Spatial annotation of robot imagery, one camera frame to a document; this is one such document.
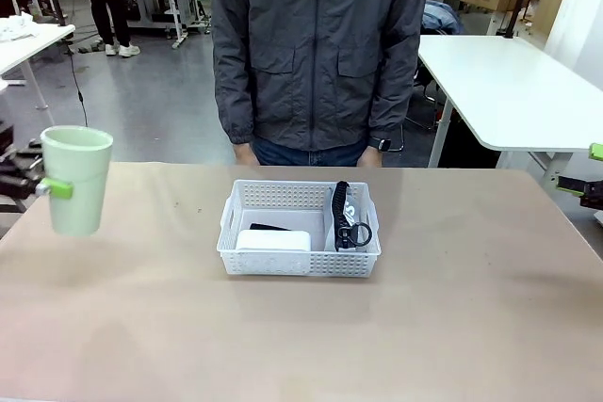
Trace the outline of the person's right hand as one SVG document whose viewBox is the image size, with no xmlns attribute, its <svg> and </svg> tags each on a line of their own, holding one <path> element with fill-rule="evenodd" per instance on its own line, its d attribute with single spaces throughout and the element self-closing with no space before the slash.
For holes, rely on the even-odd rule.
<svg viewBox="0 0 603 402">
<path fill-rule="evenodd" d="M 250 143 L 233 146 L 236 163 L 241 166 L 259 166 L 259 162 L 253 152 Z"/>
</svg>

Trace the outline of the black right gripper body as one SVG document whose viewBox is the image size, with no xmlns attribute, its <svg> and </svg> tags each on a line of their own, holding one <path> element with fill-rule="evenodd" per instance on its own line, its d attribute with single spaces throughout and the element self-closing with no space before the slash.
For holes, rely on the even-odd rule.
<svg viewBox="0 0 603 402">
<path fill-rule="evenodd" d="M 580 205 L 585 208 L 603 209 L 603 181 L 585 182 L 583 193 L 579 196 Z"/>
</svg>

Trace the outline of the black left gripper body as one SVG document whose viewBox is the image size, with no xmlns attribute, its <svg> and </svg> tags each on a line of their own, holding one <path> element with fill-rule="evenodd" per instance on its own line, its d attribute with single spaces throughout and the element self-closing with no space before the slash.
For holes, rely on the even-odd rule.
<svg viewBox="0 0 603 402">
<path fill-rule="evenodd" d="M 22 214 L 24 201 L 35 195 L 36 185 L 44 178 L 43 158 L 22 159 L 15 156 L 14 127 L 1 122 L 1 213 Z"/>
</svg>

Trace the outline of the person's left hand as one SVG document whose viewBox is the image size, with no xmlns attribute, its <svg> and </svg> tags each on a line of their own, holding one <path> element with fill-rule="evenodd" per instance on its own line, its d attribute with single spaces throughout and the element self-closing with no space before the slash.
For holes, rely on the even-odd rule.
<svg viewBox="0 0 603 402">
<path fill-rule="evenodd" d="M 367 147 L 357 161 L 357 166 L 362 168 L 381 168 L 383 155 L 373 147 Z"/>
</svg>

